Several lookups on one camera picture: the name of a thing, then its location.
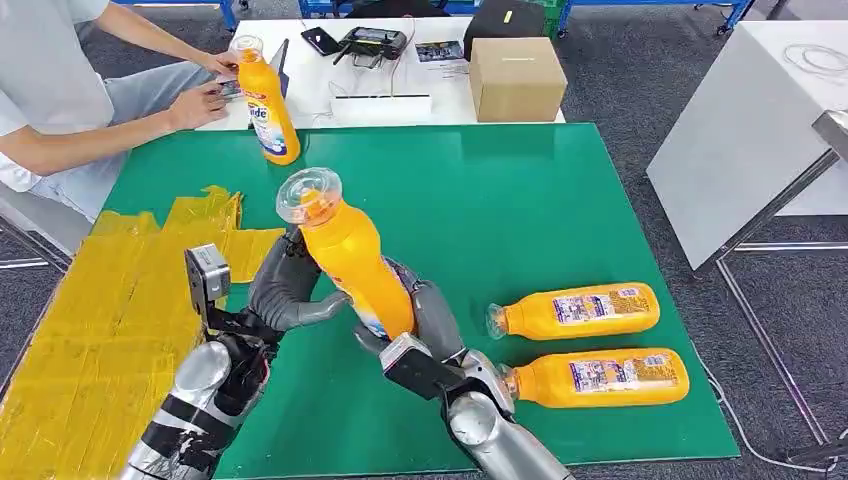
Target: bottle label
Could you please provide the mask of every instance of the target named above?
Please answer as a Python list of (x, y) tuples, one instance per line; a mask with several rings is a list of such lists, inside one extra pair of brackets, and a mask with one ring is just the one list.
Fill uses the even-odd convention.
[(668, 388), (678, 382), (677, 372), (666, 354), (624, 361), (570, 362), (569, 367), (578, 393)]
[(607, 294), (565, 295), (553, 299), (560, 325), (609, 320), (648, 311), (648, 300), (637, 288), (622, 288)]
[(386, 332), (383, 324), (380, 323), (380, 319), (377, 318), (377, 314), (374, 313), (374, 310), (367, 305), (358, 295), (354, 295), (350, 292), (350, 290), (344, 288), (341, 284), (341, 279), (330, 277), (333, 280), (333, 283), (338, 287), (339, 290), (345, 292), (353, 299), (353, 310), (356, 312), (356, 316), (359, 317), (359, 321), (365, 325), (371, 333), (374, 334), (377, 338), (381, 338), (383, 340), (389, 340), (389, 333)]
[(245, 92), (245, 95), (248, 97), (247, 107), (250, 109), (253, 129), (256, 131), (256, 136), (259, 137), (262, 148), (274, 155), (285, 155), (288, 149), (283, 138), (283, 128), (277, 116), (260, 101), (265, 96), (248, 94), (247, 92)]

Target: orange bottle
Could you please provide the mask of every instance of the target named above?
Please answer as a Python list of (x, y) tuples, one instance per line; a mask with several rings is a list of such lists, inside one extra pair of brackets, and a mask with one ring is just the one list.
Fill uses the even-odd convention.
[(233, 49), (239, 61), (239, 86), (247, 98), (262, 154), (279, 165), (294, 162), (300, 156), (300, 140), (286, 110), (280, 78), (262, 58), (262, 40), (243, 35), (233, 41)]
[(659, 318), (651, 287), (629, 282), (534, 293), (506, 307), (493, 303), (486, 326), (496, 339), (508, 334), (551, 340), (640, 332)]
[(339, 176), (307, 168), (290, 176), (277, 194), (277, 213), (300, 225), (306, 248), (336, 286), (350, 295), (362, 323), (380, 338), (412, 332), (409, 293), (380, 253), (371, 219), (342, 198)]
[(631, 348), (546, 355), (504, 368), (518, 400), (548, 408), (660, 405), (689, 393), (680, 356), (667, 348)]

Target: person's arm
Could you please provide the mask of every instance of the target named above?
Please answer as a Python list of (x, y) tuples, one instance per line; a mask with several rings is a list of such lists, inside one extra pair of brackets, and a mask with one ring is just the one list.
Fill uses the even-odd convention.
[(121, 5), (109, 2), (94, 22), (104, 32), (140, 47), (188, 60), (210, 72), (235, 73), (235, 57), (231, 53), (212, 55), (198, 50)]
[(36, 175), (68, 170), (225, 117), (220, 89), (209, 82), (181, 93), (167, 110), (87, 132), (45, 135), (26, 125), (0, 136), (0, 153)]

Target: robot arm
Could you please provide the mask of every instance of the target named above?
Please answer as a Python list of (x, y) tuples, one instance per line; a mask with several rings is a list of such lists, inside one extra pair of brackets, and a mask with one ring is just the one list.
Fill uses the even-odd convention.
[(177, 369), (174, 386), (130, 453), (124, 480), (212, 478), (224, 450), (259, 401), (269, 364), (287, 330), (334, 316), (348, 297), (309, 302), (320, 270), (299, 230), (280, 237), (239, 313), (215, 308), (230, 289), (230, 270), (215, 245), (185, 252), (205, 343)]
[(454, 443), (493, 480), (574, 480), (536, 437), (513, 419), (515, 404), (498, 370), (462, 343), (438, 287), (391, 260), (409, 290), (419, 338), (404, 333), (380, 343), (364, 327), (355, 335), (379, 352), (383, 374), (424, 399), (439, 396)]

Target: white table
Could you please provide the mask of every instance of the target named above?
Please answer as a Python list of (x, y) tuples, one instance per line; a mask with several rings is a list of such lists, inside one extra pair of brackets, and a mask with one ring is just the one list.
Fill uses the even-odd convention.
[[(299, 19), (245, 20), (239, 23), (236, 36), (256, 35), (264, 43), (263, 56), (270, 61), (284, 39), (289, 39), (283, 71), (291, 79), (286, 106), (295, 128), (371, 127), (401, 125), (468, 125), (477, 123), (474, 101), (468, 79), (468, 62), (421, 63), (415, 52), (416, 43), (456, 40), (462, 44), (471, 17), (387, 18), (387, 19)], [(333, 65), (335, 55), (320, 56), (301, 37), (301, 32), (321, 27), (341, 40), (357, 26), (385, 28), (404, 32), (410, 45), (397, 61), (383, 61), (373, 70), (353, 67), (348, 55)], [(392, 92), (392, 71), (394, 91)], [(407, 120), (392, 112), (368, 112), (362, 118), (333, 115), (330, 100), (338, 95), (405, 95), (429, 94), (431, 114), (427, 118)], [(209, 129), (247, 127), (247, 107), (241, 102), (228, 106), (231, 118)], [(562, 112), (557, 123), (562, 123)]]
[(743, 243), (774, 215), (848, 214), (844, 55), (848, 21), (740, 23), (647, 169), (690, 265), (715, 261), (820, 445), (826, 433), (725, 257), (848, 250), (845, 239)]

